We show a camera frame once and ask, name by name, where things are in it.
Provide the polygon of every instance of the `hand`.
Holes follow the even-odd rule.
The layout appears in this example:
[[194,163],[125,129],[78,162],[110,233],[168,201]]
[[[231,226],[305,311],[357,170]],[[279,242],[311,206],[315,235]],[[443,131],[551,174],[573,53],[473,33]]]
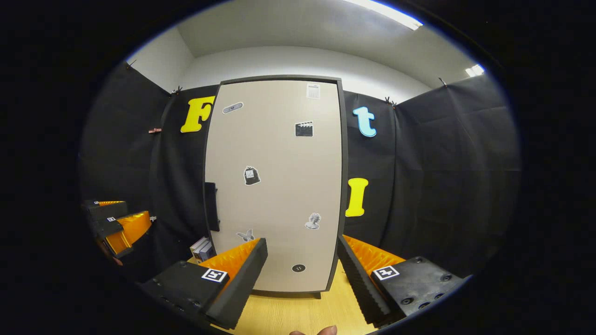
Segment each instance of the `hand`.
[[[290,333],[290,335],[305,335],[297,330],[294,330]],[[337,335],[337,326],[332,325],[331,327],[323,328],[319,333],[316,335]]]

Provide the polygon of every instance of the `ceiling light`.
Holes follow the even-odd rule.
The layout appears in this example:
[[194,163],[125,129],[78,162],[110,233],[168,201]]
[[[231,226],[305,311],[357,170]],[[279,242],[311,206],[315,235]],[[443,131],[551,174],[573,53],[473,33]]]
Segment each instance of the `ceiling light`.
[[484,69],[482,68],[482,66],[476,64],[473,67],[466,69],[465,72],[470,77],[476,77],[476,76],[480,76],[482,73],[484,73]]
[[391,7],[381,5],[378,2],[374,2],[371,0],[344,0],[346,2],[351,2],[355,5],[359,5],[361,7],[367,8],[369,10],[373,10],[381,15],[385,15],[392,20],[395,20],[404,26],[416,30],[422,26],[422,23],[418,22],[418,20],[414,19],[413,17],[407,16],[406,14],[396,11]]

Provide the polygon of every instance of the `butterfly sticker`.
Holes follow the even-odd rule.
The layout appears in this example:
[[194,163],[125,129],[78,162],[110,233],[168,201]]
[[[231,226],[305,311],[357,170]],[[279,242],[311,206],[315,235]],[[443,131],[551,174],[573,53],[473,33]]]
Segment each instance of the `butterfly sticker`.
[[243,234],[241,232],[237,232],[236,235],[242,237],[242,239],[244,240],[244,242],[248,242],[248,241],[253,241],[254,240],[254,236],[253,236],[253,230],[249,229],[246,234]]

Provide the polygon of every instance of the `beige door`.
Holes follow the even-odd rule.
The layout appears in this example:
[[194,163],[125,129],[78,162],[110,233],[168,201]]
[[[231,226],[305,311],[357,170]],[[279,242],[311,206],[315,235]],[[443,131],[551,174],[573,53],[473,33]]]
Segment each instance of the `beige door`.
[[218,253],[237,247],[250,229],[267,239],[255,290],[325,290],[340,219],[341,129],[335,83],[220,86],[205,161],[205,181],[218,189],[213,245]]

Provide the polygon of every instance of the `black fabric backdrop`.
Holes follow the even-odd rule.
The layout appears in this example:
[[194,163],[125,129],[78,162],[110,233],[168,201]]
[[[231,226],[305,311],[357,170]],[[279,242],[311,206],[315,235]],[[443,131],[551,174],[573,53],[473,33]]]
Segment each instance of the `black fabric backdrop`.
[[[119,67],[89,114],[80,151],[84,198],[126,200],[149,210],[151,252],[144,273],[190,256],[209,236],[203,153],[209,120],[180,133],[188,101],[217,85],[169,94],[134,69]],[[515,204],[519,154],[510,112],[486,76],[432,90],[399,104],[344,92],[349,178],[365,178],[362,216],[344,233],[403,258],[425,256],[454,274],[476,271],[498,248]],[[375,115],[372,138],[352,110]],[[152,128],[162,128],[148,134]]]
[[427,257],[461,277],[496,252],[521,170],[505,101],[478,76],[398,104],[393,204],[381,248]]

